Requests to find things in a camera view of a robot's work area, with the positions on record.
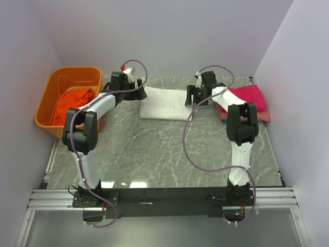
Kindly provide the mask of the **white printed t-shirt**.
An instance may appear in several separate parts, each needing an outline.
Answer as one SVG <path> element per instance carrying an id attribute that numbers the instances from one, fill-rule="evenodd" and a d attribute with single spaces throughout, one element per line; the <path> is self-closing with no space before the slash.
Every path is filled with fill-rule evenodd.
<path id="1" fill-rule="evenodd" d="M 185 106 L 187 91 L 167 90 L 146 86 L 147 98 L 140 106 L 143 119 L 186 121 L 192 112 L 191 106 Z"/>

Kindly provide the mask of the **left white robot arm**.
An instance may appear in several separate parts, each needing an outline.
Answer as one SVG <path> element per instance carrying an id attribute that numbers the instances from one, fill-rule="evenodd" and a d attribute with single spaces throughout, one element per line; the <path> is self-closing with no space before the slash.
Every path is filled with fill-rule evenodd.
<path id="1" fill-rule="evenodd" d="M 91 102 L 66 112 L 62 142 L 73 155 L 79 186 L 74 201 L 96 206 L 102 198 L 101 179 L 95 168 L 94 149 L 98 142 L 98 120 L 122 101 L 143 100 L 147 94 L 140 79 L 133 80 L 133 69 L 111 74 L 99 95 Z"/>

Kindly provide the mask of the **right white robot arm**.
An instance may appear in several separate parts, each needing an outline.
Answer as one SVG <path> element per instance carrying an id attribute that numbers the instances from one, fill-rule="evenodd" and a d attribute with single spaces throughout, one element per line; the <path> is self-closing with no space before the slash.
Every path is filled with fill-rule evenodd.
<path id="1" fill-rule="evenodd" d="M 232 168 L 226 200 L 239 204 L 252 196 L 248 171 L 251 148 L 259 133 L 256 106 L 234 95 L 223 83 L 218 83 L 213 71 L 197 72 L 195 78 L 196 85 L 187 87 L 185 105 L 207 105 L 212 99 L 227 112 L 226 134 L 232 146 Z"/>

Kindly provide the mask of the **folded magenta t-shirt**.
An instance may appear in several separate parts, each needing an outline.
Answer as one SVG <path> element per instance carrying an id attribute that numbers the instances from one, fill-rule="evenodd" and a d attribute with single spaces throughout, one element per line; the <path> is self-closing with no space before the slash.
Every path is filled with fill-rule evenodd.
<path id="1" fill-rule="evenodd" d="M 266 101 L 257 85 L 247 85 L 238 88 L 230 88 L 231 93 L 245 102 L 253 102 L 258 112 L 267 110 Z"/>

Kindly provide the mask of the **orange t-shirt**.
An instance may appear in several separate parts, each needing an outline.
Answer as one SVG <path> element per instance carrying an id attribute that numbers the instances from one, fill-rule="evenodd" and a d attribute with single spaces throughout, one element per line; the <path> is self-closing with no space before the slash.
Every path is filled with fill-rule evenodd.
<path id="1" fill-rule="evenodd" d="M 66 112 L 70 108 L 78 109 L 89 103 L 95 96 L 91 88 L 66 91 L 59 96 L 52 125 L 63 126 L 65 124 Z"/>

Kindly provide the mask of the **orange plastic laundry basket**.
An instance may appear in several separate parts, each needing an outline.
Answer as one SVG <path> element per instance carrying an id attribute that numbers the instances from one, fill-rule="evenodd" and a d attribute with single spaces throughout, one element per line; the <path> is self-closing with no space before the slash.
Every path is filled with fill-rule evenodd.
<path id="1" fill-rule="evenodd" d="M 66 91 L 90 88 L 98 95 L 103 88 L 102 72 L 92 66 L 61 67 L 48 78 L 36 110 L 35 123 L 56 138 L 62 138 L 64 126 L 52 124 L 59 96 Z"/>

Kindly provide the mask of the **folded salmon t-shirt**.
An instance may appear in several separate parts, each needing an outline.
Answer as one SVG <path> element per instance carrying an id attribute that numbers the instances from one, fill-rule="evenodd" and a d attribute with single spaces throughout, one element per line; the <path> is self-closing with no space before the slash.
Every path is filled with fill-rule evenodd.
<path id="1" fill-rule="evenodd" d="M 255 102 L 254 104 L 257 110 L 258 121 L 270 122 L 270 113 L 266 106 L 266 103 Z M 226 121 L 228 117 L 227 109 L 218 103 L 215 103 L 215 107 L 218 112 L 219 119 Z"/>

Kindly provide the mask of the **black base crossbar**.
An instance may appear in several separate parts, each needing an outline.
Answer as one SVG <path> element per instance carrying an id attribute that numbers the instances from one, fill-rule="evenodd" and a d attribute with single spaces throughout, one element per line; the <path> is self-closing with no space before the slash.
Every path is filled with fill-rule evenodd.
<path id="1" fill-rule="evenodd" d="M 254 195 L 239 204 L 226 200 L 226 187 L 102 189 L 96 206 L 72 201 L 73 208 L 100 209 L 107 219 L 121 217 L 208 216 L 222 217 L 224 207 L 252 206 Z"/>

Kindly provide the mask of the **aluminium frame rail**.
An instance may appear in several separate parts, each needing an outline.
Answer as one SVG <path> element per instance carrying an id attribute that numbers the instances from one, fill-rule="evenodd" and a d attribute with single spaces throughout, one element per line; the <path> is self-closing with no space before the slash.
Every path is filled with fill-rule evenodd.
<path id="1" fill-rule="evenodd" d="M 151 234 L 168 234 L 176 227 L 191 237 L 200 232 L 199 228 L 188 230 L 182 225 L 187 219 L 206 221 L 220 219 L 222 228 L 216 236 L 226 246 L 268 246 L 279 245 L 280 240 L 291 239 L 298 246 L 310 246 L 305 224 L 300 214 L 295 193 L 291 187 L 273 186 L 252 189 L 251 198 L 240 206 L 225 203 L 226 190 L 223 187 L 174 187 L 174 188 L 108 188 L 112 196 L 111 207 L 81 206 L 73 195 L 63 189 L 33 190 L 25 217 L 16 241 L 16 246 L 32 243 L 32 233 L 36 230 L 36 215 L 39 212 L 82 212 L 89 219 L 117 217 L 116 226 L 121 227 L 126 220 L 151 218 L 154 226 L 148 226 Z"/>

